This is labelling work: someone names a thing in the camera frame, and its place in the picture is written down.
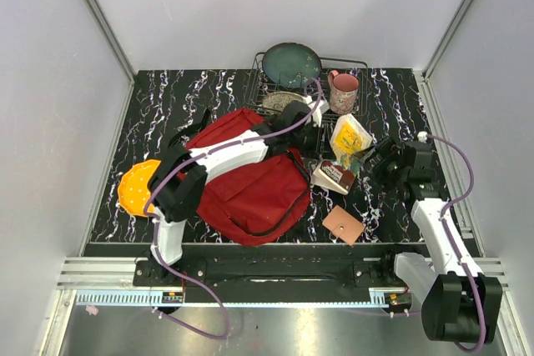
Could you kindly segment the yellow paperback book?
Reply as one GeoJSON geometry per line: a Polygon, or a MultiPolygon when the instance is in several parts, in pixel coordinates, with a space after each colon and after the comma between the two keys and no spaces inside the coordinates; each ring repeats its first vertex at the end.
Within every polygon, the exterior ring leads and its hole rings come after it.
{"type": "Polygon", "coordinates": [[[360,170],[361,164],[350,163],[349,156],[373,144],[373,137],[352,115],[338,118],[330,136],[334,158],[322,160],[311,176],[311,185],[346,195],[360,170]]]}

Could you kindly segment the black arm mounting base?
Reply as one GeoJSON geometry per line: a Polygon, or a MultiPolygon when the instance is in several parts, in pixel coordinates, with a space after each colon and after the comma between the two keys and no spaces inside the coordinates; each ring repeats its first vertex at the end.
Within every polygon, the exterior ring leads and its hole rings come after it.
{"type": "Polygon", "coordinates": [[[394,258],[403,252],[429,255],[422,243],[186,243],[171,268],[207,285],[314,280],[346,288],[393,286],[400,282],[393,273],[394,258]]]}

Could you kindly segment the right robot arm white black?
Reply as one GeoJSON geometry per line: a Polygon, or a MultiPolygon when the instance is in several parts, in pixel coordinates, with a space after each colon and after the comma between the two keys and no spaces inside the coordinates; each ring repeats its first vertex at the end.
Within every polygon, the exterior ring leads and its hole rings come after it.
{"type": "Polygon", "coordinates": [[[396,192],[405,204],[426,244],[431,260],[402,252],[379,265],[383,283],[403,281],[421,304],[421,322],[431,341],[454,343],[476,353],[495,338],[503,289],[471,256],[454,223],[449,200],[433,168],[433,137],[420,132],[418,139],[398,143],[382,138],[367,149],[351,154],[366,167],[383,192],[396,192]]]}

